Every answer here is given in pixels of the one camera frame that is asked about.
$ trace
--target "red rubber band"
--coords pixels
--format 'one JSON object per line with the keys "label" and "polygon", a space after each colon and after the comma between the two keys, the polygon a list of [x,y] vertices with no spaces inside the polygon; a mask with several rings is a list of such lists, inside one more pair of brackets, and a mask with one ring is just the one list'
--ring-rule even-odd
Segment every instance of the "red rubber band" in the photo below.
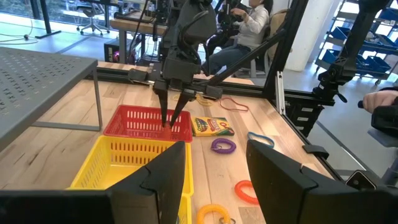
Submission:
{"label": "red rubber band", "polygon": [[253,185],[252,185],[251,181],[242,180],[242,181],[238,182],[235,185],[235,193],[240,199],[244,200],[245,202],[251,203],[253,205],[258,205],[259,204],[258,199],[255,198],[255,197],[251,197],[251,196],[248,196],[247,194],[245,194],[242,191],[242,187],[251,187],[251,188],[253,188]]}
{"label": "red rubber band", "polygon": [[[244,110],[244,109],[237,109],[237,108],[226,108],[226,107],[224,107],[224,106],[221,104],[221,102],[222,102],[223,100],[231,100],[231,101],[234,102],[236,105],[243,106],[243,107],[245,107],[246,109]],[[226,110],[231,110],[231,111],[249,111],[249,107],[248,107],[248,106],[242,105],[242,104],[240,104],[240,103],[237,103],[237,102],[234,101],[231,97],[224,97],[224,98],[221,98],[221,99],[220,99],[220,106],[221,106],[222,108],[226,109]]]}

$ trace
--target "perforated metal shelf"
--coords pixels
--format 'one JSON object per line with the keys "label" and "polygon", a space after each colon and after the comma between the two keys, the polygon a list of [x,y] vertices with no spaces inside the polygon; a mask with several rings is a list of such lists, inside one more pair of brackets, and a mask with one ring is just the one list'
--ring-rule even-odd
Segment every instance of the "perforated metal shelf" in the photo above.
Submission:
{"label": "perforated metal shelf", "polygon": [[0,47],[0,151],[96,66],[90,58]]}

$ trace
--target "hand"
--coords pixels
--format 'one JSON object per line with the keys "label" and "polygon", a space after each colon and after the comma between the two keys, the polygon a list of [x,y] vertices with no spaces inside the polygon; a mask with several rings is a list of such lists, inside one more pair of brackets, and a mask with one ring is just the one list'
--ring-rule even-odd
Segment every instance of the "hand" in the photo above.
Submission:
{"label": "hand", "polygon": [[246,14],[246,12],[244,10],[238,9],[238,8],[231,9],[231,13],[233,15],[237,15],[237,16],[241,16],[241,17],[244,17],[244,15]]}
{"label": "hand", "polygon": [[398,91],[383,90],[375,93],[369,93],[363,98],[363,108],[369,113],[373,113],[378,106],[390,106],[395,98],[398,97]]}

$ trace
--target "orange ring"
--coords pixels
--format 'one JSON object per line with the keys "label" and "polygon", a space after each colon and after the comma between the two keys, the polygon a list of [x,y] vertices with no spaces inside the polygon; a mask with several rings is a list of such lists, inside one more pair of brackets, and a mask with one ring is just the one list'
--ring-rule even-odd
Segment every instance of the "orange ring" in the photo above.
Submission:
{"label": "orange ring", "polygon": [[235,185],[235,193],[240,199],[244,200],[245,202],[251,203],[251,204],[254,204],[254,205],[258,205],[259,204],[258,199],[255,198],[255,197],[251,197],[251,196],[248,196],[247,194],[245,194],[242,191],[242,187],[251,187],[251,188],[253,188],[253,185],[252,185],[251,181],[242,180],[242,181],[238,182]]}
{"label": "orange ring", "polygon": [[231,217],[229,216],[227,209],[225,209],[221,205],[215,204],[205,205],[201,209],[199,209],[199,212],[197,214],[197,224],[205,224],[205,215],[209,212],[218,212],[222,214],[224,222],[231,224]]}

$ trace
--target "metal table leg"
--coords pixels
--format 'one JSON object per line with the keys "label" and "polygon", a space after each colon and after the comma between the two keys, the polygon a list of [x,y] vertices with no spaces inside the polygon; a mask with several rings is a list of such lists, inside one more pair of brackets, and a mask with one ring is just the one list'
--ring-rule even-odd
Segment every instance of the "metal table leg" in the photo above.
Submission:
{"label": "metal table leg", "polygon": [[144,59],[145,57],[145,40],[146,40],[146,35],[141,34],[141,59]]}
{"label": "metal table leg", "polygon": [[119,60],[120,63],[126,63],[126,39],[127,33],[125,30],[119,30]]}
{"label": "metal table leg", "polygon": [[83,124],[66,124],[66,123],[54,123],[45,121],[36,121],[31,126],[40,128],[58,128],[58,129],[72,129],[82,131],[100,131],[102,129],[102,113],[101,113],[101,100],[100,100],[100,89],[98,88],[98,76],[96,69],[93,70],[93,80],[95,89],[95,100],[97,104],[98,113],[98,126],[83,125]]}
{"label": "metal table leg", "polygon": [[108,5],[104,5],[105,6],[105,27],[109,29],[109,6]]}
{"label": "metal table leg", "polygon": [[41,35],[41,36],[35,36],[36,39],[42,39],[44,37],[48,37],[54,34],[59,34],[61,33],[60,30],[51,32],[51,26],[50,26],[50,18],[49,18],[49,12],[47,10],[47,5],[45,3],[45,0],[40,0],[40,5],[42,6],[42,12],[43,12],[43,20],[44,20],[44,25],[45,25],[45,31],[47,34]]}

